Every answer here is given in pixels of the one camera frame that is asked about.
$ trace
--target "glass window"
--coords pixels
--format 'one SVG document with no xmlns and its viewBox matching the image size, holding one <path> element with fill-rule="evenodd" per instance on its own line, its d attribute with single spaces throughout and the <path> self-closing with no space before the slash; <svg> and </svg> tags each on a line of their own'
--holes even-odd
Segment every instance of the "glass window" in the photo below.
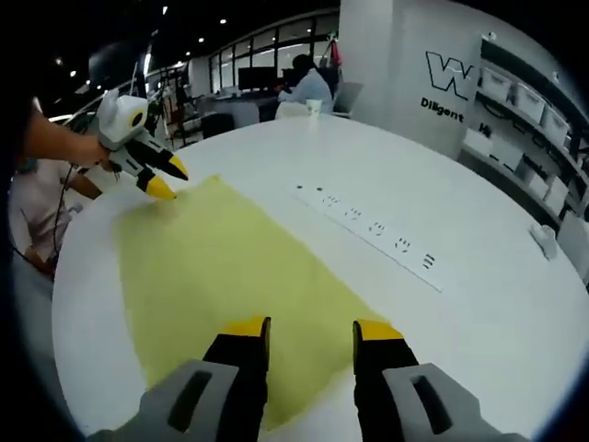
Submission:
<svg viewBox="0 0 589 442">
<path fill-rule="evenodd" d="M 272 46 L 274 44 L 275 31 L 268 30 L 260 35 L 254 37 L 254 50 Z"/>
<path fill-rule="evenodd" d="M 233 86 L 233 47 L 221 52 L 221 87 Z"/>
<path fill-rule="evenodd" d="M 274 66 L 274 49 L 254 53 L 252 64 L 254 67 Z"/>
<path fill-rule="evenodd" d="M 311 36 L 311 19 L 296 21 L 278 29 L 278 41 L 303 39 Z"/>
<path fill-rule="evenodd" d="M 236 59 L 236 81 L 237 85 L 239 86 L 239 69 L 242 67 L 250 67 L 249 66 L 249 57 L 241 57 Z"/>
<path fill-rule="evenodd" d="M 306 44 L 294 44 L 278 48 L 278 76 L 283 76 L 283 69 L 293 68 L 293 59 L 301 54 L 309 54 L 310 48 Z"/>
<path fill-rule="evenodd" d="M 330 34 L 337 32 L 340 25 L 340 18 L 335 16 L 320 16 L 317 17 L 316 35 Z"/>
<path fill-rule="evenodd" d="M 213 92 L 218 92 L 221 89 L 221 71 L 219 70 L 218 54 L 211 59 L 211 77 L 213 80 Z"/>
<path fill-rule="evenodd" d="M 236 44 L 236 57 L 249 53 L 249 50 L 249 39 L 239 42 Z"/>
<path fill-rule="evenodd" d="M 317 66 L 319 66 L 319 62 L 324 55 L 327 55 L 328 49 L 328 41 L 316 41 L 315 47 L 313 49 L 313 61 Z"/>
</svg>

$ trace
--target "white wall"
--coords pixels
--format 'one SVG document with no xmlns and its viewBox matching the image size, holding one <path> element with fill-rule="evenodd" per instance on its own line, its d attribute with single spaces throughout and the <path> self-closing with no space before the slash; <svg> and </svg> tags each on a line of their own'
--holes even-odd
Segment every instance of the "white wall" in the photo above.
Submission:
<svg viewBox="0 0 589 442">
<path fill-rule="evenodd" d="M 354 118 L 456 157 L 468 101 L 454 89 L 434 88 L 426 52 L 452 57 L 469 71 L 467 98 L 478 80 L 480 38 L 490 31 L 497 44 L 548 78 L 558 71 L 560 88 L 583 109 L 581 95 L 555 58 L 511 25 L 446 0 L 341 0 L 340 50 L 344 79 L 364 84 Z M 422 98 L 464 115 L 464 122 L 422 107 Z"/>
<path fill-rule="evenodd" d="M 193 98 L 211 92 L 208 57 L 193 58 L 189 61 L 188 79 L 191 84 L 191 94 Z"/>
</svg>

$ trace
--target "desk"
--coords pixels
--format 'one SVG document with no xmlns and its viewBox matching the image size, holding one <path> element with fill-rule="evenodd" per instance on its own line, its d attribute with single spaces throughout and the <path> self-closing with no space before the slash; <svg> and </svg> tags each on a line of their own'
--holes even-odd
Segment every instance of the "desk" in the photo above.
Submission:
<svg viewBox="0 0 589 442">
<path fill-rule="evenodd" d="M 480 399 L 503 431 L 532 436 L 571 390 L 589 350 L 589 297 L 559 250 L 546 261 L 534 219 L 458 163 L 394 134 L 320 115 L 255 124 L 178 152 L 191 182 L 220 173 L 302 240 L 375 311 Z M 285 189 L 322 183 L 394 224 L 451 270 L 440 293 Z M 124 319 L 112 227 L 149 198 L 119 185 L 68 228 L 52 306 L 55 359 L 82 431 L 137 411 L 145 383 Z M 260 440 L 358 442 L 353 376 Z"/>
</svg>

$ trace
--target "white cup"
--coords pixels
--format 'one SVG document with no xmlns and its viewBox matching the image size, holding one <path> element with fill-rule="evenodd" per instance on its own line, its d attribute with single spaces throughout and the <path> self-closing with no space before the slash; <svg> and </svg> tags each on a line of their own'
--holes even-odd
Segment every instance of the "white cup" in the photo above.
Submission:
<svg viewBox="0 0 589 442">
<path fill-rule="evenodd" d="M 312 117 L 318 116 L 321 112 L 321 101 L 320 99 L 308 99 L 306 101 L 306 108 L 309 110 L 309 114 Z"/>
</svg>

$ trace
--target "yellow towel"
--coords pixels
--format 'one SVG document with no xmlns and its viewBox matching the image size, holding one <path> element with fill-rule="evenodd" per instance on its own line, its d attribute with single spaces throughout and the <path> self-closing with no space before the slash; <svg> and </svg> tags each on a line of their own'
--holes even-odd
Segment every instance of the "yellow towel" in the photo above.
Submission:
<svg viewBox="0 0 589 442">
<path fill-rule="evenodd" d="M 202 358 L 229 321 L 270 316 L 267 429 L 300 414 L 352 362 L 354 320 L 382 320 L 218 177 L 132 210 L 119 228 L 127 324 L 147 385 Z"/>
</svg>

